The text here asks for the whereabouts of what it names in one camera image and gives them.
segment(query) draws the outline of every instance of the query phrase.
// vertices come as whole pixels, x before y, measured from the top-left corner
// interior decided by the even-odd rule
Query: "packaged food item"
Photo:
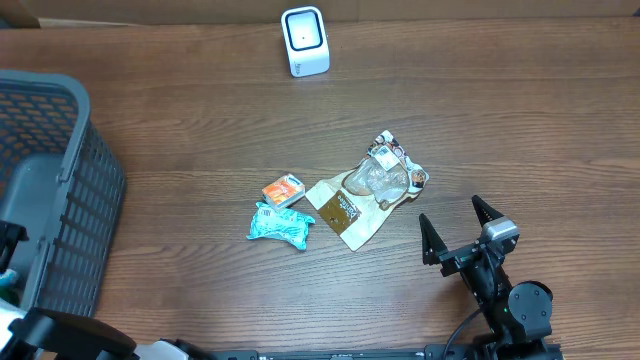
[[[287,174],[262,189],[264,201],[280,211],[304,196],[304,184],[295,176]]]
[[[307,249],[309,224],[316,221],[309,215],[291,209],[275,211],[265,203],[256,203],[258,211],[251,220],[251,230],[247,239],[278,239],[289,242],[298,250]]]
[[[380,229],[393,209],[418,197],[427,180],[424,169],[413,163],[385,130],[355,169],[320,180],[306,196],[333,231],[356,251]]]

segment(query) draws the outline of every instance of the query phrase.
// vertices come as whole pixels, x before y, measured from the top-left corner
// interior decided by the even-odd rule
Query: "light blue wrapper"
[[[258,211],[251,220],[251,230],[247,239],[270,238],[287,241],[298,250],[307,249],[309,224],[316,221],[309,215],[291,209],[278,212],[265,203],[256,203]]]

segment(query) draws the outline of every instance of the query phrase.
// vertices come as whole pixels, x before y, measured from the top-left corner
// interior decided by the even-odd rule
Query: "wooden table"
[[[418,214],[450,248],[480,194],[521,227],[512,282],[555,294],[567,358],[640,356],[640,20],[329,24],[329,73],[294,80],[278,24],[0,32],[0,66],[66,73],[124,164],[97,317],[209,349],[418,347],[476,305],[421,264]],[[431,175],[351,252],[245,235],[260,189],[353,167],[390,129]],[[460,340],[487,331],[476,321]]]

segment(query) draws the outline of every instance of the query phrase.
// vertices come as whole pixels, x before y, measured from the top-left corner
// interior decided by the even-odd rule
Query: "barcode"
[[[387,153],[389,153],[389,148],[386,146],[383,146],[380,148],[380,150],[378,150],[376,155],[384,156],[384,155],[387,155]]]

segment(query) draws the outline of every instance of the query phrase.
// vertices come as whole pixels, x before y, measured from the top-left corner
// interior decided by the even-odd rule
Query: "basket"
[[[92,316],[126,188],[64,75],[0,70],[0,220],[27,228],[9,268],[20,307]]]

